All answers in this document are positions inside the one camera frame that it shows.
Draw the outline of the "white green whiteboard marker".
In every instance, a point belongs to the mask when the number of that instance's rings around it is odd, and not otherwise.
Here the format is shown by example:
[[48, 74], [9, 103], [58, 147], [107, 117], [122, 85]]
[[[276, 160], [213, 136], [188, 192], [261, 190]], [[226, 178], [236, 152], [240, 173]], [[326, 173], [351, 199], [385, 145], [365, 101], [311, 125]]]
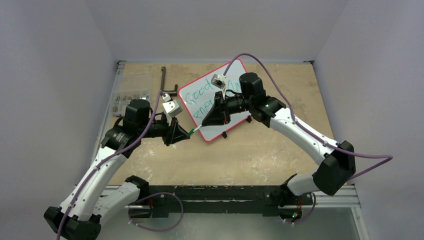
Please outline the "white green whiteboard marker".
[[202, 125], [200, 124], [199, 126], [192, 128], [191, 130], [194, 130], [194, 133], [197, 132], [200, 128], [202, 127]]

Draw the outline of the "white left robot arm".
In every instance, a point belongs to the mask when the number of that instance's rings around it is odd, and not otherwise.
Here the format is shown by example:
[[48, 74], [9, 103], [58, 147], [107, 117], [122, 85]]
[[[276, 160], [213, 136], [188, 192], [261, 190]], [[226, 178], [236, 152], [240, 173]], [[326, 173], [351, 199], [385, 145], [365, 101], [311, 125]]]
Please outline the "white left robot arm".
[[102, 195], [143, 138], [160, 137], [167, 146], [189, 139], [177, 120], [182, 108], [168, 95], [163, 99], [160, 119], [156, 119], [157, 110], [151, 108], [147, 100], [132, 100], [124, 116], [106, 132], [97, 157], [75, 189], [58, 207], [51, 206], [45, 211], [44, 219], [57, 239], [94, 240], [102, 227], [125, 206], [146, 203], [151, 211], [169, 196], [168, 192], [151, 193], [149, 183], [134, 175], [109, 195]]

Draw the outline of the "pink framed whiteboard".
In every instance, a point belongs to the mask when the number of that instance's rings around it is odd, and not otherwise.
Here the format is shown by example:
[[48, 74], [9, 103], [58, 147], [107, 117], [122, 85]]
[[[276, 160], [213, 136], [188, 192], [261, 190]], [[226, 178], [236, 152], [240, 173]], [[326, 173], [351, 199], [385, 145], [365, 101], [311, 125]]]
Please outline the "pink framed whiteboard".
[[[226, 63], [213, 71], [204, 74], [198, 79], [184, 85], [178, 91], [178, 96], [187, 109], [190, 117], [196, 126], [199, 126], [207, 113], [212, 109], [214, 103], [215, 92], [219, 89], [212, 85], [212, 77], [221, 75], [229, 64]], [[226, 73], [227, 88], [234, 92], [241, 92], [239, 77], [246, 73], [247, 70], [240, 59], [236, 59]], [[220, 126], [201, 127], [197, 132], [200, 133], [206, 142], [211, 142], [241, 122], [247, 120], [250, 113], [248, 111], [231, 115], [229, 124]]]

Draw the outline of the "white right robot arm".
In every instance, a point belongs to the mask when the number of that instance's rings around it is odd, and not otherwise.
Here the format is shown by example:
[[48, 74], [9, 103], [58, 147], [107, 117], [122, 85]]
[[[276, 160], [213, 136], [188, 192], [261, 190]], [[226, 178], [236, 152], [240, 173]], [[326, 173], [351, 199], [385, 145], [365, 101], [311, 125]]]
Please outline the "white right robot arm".
[[289, 138], [318, 166], [316, 171], [294, 174], [282, 184], [280, 196], [284, 202], [292, 204], [300, 195], [315, 191], [333, 196], [355, 174], [355, 158], [345, 153], [353, 150], [353, 146], [347, 141], [337, 144], [307, 124], [301, 128], [301, 120], [292, 116], [283, 102], [267, 95], [256, 73], [242, 74], [239, 78], [241, 91], [233, 91], [231, 96], [226, 95], [226, 82], [222, 74], [212, 77], [211, 84], [218, 91], [214, 94], [211, 110], [201, 122], [202, 127], [227, 125], [232, 115], [249, 112], [257, 122]]

